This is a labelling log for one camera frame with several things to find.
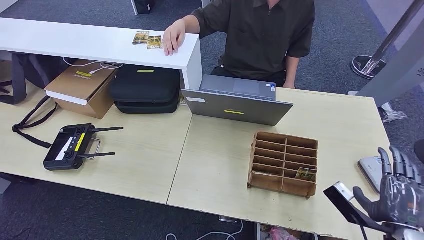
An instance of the wooden organizer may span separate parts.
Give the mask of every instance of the wooden organizer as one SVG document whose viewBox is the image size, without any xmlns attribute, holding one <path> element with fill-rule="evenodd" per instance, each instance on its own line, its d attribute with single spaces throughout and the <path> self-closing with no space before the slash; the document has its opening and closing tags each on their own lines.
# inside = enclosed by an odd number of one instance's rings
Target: wooden organizer
<svg viewBox="0 0 424 240">
<path fill-rule="evenodd" d="M 295 179 L 299 168 L 317 169 L 318 141 L 259 131 L 254 135 L 247 187 L 288 193 L 309 199 L 317 179 Z"/>
</svg>

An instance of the person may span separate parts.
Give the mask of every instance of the person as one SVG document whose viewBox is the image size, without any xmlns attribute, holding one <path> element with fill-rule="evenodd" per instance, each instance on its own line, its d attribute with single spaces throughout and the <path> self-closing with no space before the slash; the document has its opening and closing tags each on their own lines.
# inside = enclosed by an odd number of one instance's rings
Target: person
<svg viewBox="0 0 424 240">
<path fill-rule="evenodd" d="M 163 35 L 165 55 L 178 52 L 185 33 L 227 33 L 225 53 L 212 75 L 295 88 L 299 59 L 309 55 L 314 0 L 212 0 L 177 20 Z"/>
</svg>

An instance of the gray carpet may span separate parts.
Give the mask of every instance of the gray carpet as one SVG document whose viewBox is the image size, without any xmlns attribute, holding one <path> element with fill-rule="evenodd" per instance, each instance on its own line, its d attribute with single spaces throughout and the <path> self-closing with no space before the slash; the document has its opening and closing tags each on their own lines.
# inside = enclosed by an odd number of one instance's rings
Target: gray carpet
<svg viewBox="0 0 424 240">
<path fill-rule="evenodd" d="M 200 5 L 200 0 L 164 0 L 150 15 L 135 16 L 129 0 L 19 0 L 0 17 L 163 31 Z M 317 0 L 312 50 L 300 62 L 296 87 L 338 94 L 360 90 L 368 81 L 354 74 L 349 62 L 358 55 L 372 55 L 386 35 L 366 0 Z M 223 33 L 201 40 L 204 73 L 210 73 L 216 66 L 224 47 Z M 392 47 L 386 59 L 394 54 L 396 50 Z M 414 142 L 424 139 L 424 93 L 421 88 L 414 88 L 392 101 L 392 106 L 405 112 L 408 119 L 384 125 L 389 139 L 414 157 Z M 28 239 L 34 240 L 71 236 L 163 239 L 168 232 L 190 240 L 211 230 L 237 230 L 237 226 L 217 223 L 216 217 L 209 214 L 47 182 L 13 185 L 0 196 L 0 210 L 2 239 L 26 228 L 31 228 L 25 232 L 30 234 Z M 252 235 L 238 239 L 248 240 Z"/>
</svg>

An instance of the gold card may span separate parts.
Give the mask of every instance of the gold card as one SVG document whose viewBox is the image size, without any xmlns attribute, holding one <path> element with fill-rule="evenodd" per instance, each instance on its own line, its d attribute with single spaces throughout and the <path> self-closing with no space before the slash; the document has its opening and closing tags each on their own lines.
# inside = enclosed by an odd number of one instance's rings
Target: gold card
<svg viewBox="0 0 424 240">
<path fill-rule="evenodd" d="M 147 49 L 162 49 L 161 36 L 149 36 L 147 39 Z"/>
<path fill-rule="evenodd" d="M 300 167 L 299 170 L 297 170 L 297 174 L 295 178 L 300 180 L 315 182 L 317 178 L 317 170 Z"/>
<path fill-rule="evenodd" d="M 133 45 L 139 45 L 139 44 L 147 44 L 147 40 L 149 38 L 149 32 L 148 31 L 138 31 L 135 34 L 134 40 L 132 41 Z"/>
</svg>

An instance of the white cable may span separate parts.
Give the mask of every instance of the white cable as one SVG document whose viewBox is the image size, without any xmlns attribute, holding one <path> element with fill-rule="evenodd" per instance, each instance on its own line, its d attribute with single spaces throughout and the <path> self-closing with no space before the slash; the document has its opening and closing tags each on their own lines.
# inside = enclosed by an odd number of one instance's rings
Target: white cable
<svg viewBox="0 0 424 240">
<path fill-rule="evenodd" d="M 236 240 L 236 238 L 235 238 L 234 236 L 235 236 L 235 235 L 237 235 L 237 234 L 239 234 L 239 233 L 241 233 L 241 232 L 243 231 L 243 220 L 240 220 L 240 222 L 241 222 L 241 229 L 240 229 L 240 231 L 238 231 L 238 232 L 235 232 L 235 233 L 233 233 L 233 234 L 229 234 L 229 233 L 226 233 L 226 232 L 212 231 L 212 232 L 209 232 L 209 233 L 208 233 L 208 234 L 206 234 L 206 235 L 201 236 L 200 238 L 198 238 L 198 239 L 196 239 L 196 240 L 201 240 L 201 239 L 203 239 L 203 238 L 205 238 L 205 237 L 207 237 L 207 236 L 209 236 L 209 235 L 212 235 L 212 234 L 227 235 L 228 237 L 226 238 L 226 240 L 228 240 L 228 239 L 230 239 L 230 238 L 232 238 L 233 240 Z M 178 240 L 178 239 L 177 239 L 177 236 L 175 236 L 173 233 L 169 233 L 168 235 L 166 235 L 166 240 L 168 240 L 168 237 L 169 237 L 169 236 L 172 236 L 172 237 L 174 237 L 174 239 L 175 239 L 175 240 Z"/>
<path fill-rule="evenodd" d="M 99 64 L 101 66 L 101 68 L 94 70 L 94 71 L 91 71 L 91 72 L 89 72 L 89 74 L 95 74 L 97 71 L 100 71 L 102 69 L 119 69 L 119 68 L 122 68 L 122 66 L 123 66 L 122 63 L 112 63 L 112 62 L 105 62 L 105 61 L 92 61 L 92 62 L 89 62 L 89 63 L 84 64 L 84 65 L 73 65 L 73 64 L 70 64 L 68 61 L 66 61 L 66 59 L 64 57 L 63 57 L 63 61 L 67 65 L 72 66 L 72 67 L 76 67 L 76 68 L 85 67 L 85 66 L 92 65 L 92 64 Z"/>
</svg>

